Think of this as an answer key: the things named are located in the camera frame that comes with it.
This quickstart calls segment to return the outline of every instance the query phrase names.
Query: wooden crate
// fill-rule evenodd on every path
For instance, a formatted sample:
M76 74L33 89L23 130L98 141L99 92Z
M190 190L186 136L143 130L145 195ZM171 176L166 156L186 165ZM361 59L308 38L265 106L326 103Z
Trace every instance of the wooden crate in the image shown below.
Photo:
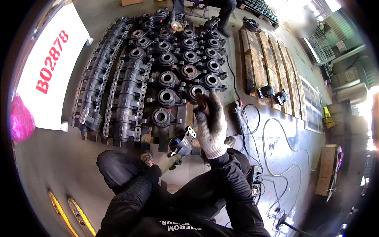
M257 96L258 88L271 84L275 91L285 89L288 100L281 107L268 99L258 99L267 105L296 118L305 120L305 99L302 84L293 57L282 42L265 32L254 33L240 29L246 68L246 92Z

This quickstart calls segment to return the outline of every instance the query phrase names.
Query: person's right hand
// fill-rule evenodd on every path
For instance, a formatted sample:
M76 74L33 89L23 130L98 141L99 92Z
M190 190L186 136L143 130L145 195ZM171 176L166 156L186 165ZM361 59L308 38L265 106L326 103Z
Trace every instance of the person's right hand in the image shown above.
M214 91L207 95L196 95L199 107L194 110L197 120L197 138L208 159L226 153L226 128L224 108Z

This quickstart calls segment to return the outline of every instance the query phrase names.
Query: concrete floor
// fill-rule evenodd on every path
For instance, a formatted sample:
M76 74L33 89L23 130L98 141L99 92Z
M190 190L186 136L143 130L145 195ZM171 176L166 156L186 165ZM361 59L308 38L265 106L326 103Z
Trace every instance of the concrete floor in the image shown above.
M71 113L74 94L77 83L84 68L84 65L92 52L92 47L96 44L100 35L105 28L116 18L128 15L130 17L142 15L144 13L153 13L161 7L172 7L171 2L161 1L154 2L153 0L145 0L144 3L121 7L119 0L76 0L74 5L81 17L84 25L90 33L90 36L95 39L91 47L86 47L82 50L78 57L76 66L72 72L65 102L63 105L62 120L68 121ZM210 15L218 15L218 9L211 8ZM293 37L286 29L286 23L282 23L278 29L267 25L264 21L258 19L247 11L236 9L229 21L233 37L227 40L227 53L229 62L237 78L237 90L244 104L257 104L254 97L244 93L242 82L242 67L240 41L238 29L242 26L243 16L254 18L262 30L270 32L279 40L283 41L294 57L299 73L306 78L314 87L318 87L323 96L323 105L330 103L330 99L326 89L323 86L323 80L318 67L313 66L306 56L303 48L298 40ZM190 20L203 23L205 20L189 17ZM230 73L227 64L223 66L223 70ZM233 77L230 76L226 80L229 89L222 93L221 100L226 105L236 99L236 94L233 91ZM279 111L270 109L269 106L260 106L257 104L260 111L260 123L254 137L257 143L259 158L263 165L265 180L263 181L266 191L261 196L258 208L265 221L265 228L274 235L272 226L273 219L266 216L267 209L276 200L273 184L266 179L275 182L278 195L284 192L285 181L279 177L269 177L267 167L263 159L262 145L262 129L264 123L269 118L277 118L283 124L286 134L292 147L296 150L306 148L309 151L312 167L318 163L318 158L321 152L322 145L325 144L325 136L304 129L304 122L300 119L294 119L289 115L285 115ZM246 109L249 118L251 130L258 124L258 114L255 108L248 107ZM275 121L270 121L265 129L267 159L268 165L273 173L278 174L285 171L292 164L297 163L302 168L302 178L299 197L296 202L296 212L294 213L294 225L301 225L302 219L309 206L311 194L314 191L314 182L309 172L307 156L304 151L292 152L285 140L284 133L281 131L279 124ZM228 127L228 135L235 135L235 130L232 125ZM237 137L236 149L242 148L242 140ZM255 145L251 137L247 138L247 148L249 153L257 157ZM80 139L80 131L77 128L69 128L68 133L62 131L52 131L45 129L36 129L32 137L24 143L18 144L15 147L16 162L20 179L22 181L29 202L35 213L40 219L43 226L47 229L51 236L69 236L65 227L61 224L57 214L55 213L49 200L47 189L50 188L55 194L57 200L61 203L63 210L73 228L80 236L85 236L80 229L79 224L71 215L67 196L73 197L79 206L87 215L90 223L95 230L100 228L100 223L108 204L114 196L112 191L107 187L98 168L96 166L96 158L99 153L106 149L116 149L127 152L125 148L114 148L101 143L93 143L82 141ZM251 164L256 164L254 160L250 160ZM188 156L183 159L183 164L178 166L173 171L168 171L162 176L162 179L168 184L184 185L193 177L207 171L209 167L198 156ZM291 169L285 174L289 184L282 199L280 206L288 213L294 205L295 196L299 185L299 170ZM223 210L217 217L217 223L225 225L229 218L226 211Z

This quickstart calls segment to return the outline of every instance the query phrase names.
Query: gloved hand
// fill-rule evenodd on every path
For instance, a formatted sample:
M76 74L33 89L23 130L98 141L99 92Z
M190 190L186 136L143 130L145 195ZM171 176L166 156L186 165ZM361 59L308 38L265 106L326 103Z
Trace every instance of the gloved hand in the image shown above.
M164 154L155 164L159 166L162 174L164 174L177 160L180 160L181 157L179 154L173 155L172 157L168 157L167 154Z
M194 110L197 120L197 138L208 159L218 158L226 153L224 144L228 127L224 108L214 91L207 95L196 95L199 105Z

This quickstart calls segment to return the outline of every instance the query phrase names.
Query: bore hole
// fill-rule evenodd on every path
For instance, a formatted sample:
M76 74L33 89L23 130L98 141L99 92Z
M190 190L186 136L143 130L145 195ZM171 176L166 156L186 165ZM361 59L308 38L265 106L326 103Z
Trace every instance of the bore hole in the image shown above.
M193 69L191 67L186 68L187 73L193 73Z
M215 83L215 82L216 82L216 78L215 78L215 77L209 77L209 81L210 81L211 83Z
M170 95L170 93L164 93L164 94L162 95L162 98L163 98L164 100L169 100L169 99L171 99L171 95Z
M165 116L164 113L158 113L158 114L157 114L157 120L159 120L159 121L163 121L165 117L166 117L166 116Z
M200 88L197 88L197 89L195 89L195 95L196 95L197 93L203 94L203 91L202 91Z
M171 80L171 76L170 75L164 75L163 80L165 82L169 82Z

